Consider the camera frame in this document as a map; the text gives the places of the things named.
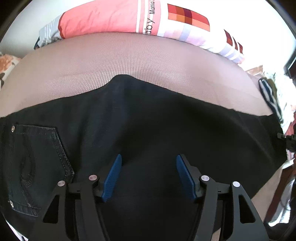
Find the beige woven bed mat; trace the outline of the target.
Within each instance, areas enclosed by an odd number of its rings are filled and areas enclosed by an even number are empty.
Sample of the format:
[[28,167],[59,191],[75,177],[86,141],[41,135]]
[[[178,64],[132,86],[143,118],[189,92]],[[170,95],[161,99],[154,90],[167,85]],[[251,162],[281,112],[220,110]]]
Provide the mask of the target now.
[[118,74],[243,113],[271,114],[257,78],[220,55],[167,38],[100,33],[27,54],[1,90],[1,116],[88,92]]

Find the pink checked bolster pillow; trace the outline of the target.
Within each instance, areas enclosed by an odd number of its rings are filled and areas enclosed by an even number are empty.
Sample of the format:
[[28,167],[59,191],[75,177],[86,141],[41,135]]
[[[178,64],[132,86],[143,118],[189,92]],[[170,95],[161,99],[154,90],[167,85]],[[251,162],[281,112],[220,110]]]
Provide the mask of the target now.
[[35,49],[93,33],[138,33],[170,38],[242,63],[243,46],[203,1],[91,1],[76,6],[39,31]]

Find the floral orange rose pillow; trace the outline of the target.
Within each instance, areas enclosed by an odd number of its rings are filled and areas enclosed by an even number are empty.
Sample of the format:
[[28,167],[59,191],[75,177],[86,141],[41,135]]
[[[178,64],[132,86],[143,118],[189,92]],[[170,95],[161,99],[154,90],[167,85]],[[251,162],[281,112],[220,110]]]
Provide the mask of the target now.
[[10,75],[11,71],[20,62],[21,58],[13,55],[3,54],[0,56],[0,80],[1,88],[3,88],[5,80]]

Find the dark striped folded garment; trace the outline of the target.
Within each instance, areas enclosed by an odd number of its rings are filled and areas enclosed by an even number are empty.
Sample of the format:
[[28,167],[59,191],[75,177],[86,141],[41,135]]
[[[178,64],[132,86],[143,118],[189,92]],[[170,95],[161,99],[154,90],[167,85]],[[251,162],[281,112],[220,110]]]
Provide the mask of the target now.
[[278,122],[280,124],[283,124],[282,111],[278,102],[277,88],[274,81],[272,79],[262,77],[259,79],[258,84],[260,93],[263,96],[268,107],[276,115]]

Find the black denim pants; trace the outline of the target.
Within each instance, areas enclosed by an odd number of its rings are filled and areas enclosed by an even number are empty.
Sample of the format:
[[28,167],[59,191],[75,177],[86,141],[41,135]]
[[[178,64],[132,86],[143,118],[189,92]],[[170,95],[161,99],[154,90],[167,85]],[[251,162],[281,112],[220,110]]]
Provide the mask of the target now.
[[61,180],[122,169],[103,219],[111,240],[185,240],[197,208],[176,159],[250,197],[286,161],[274,115],[255,116],[118,75],[103,87],[1,118],[1,212],[28,237]]

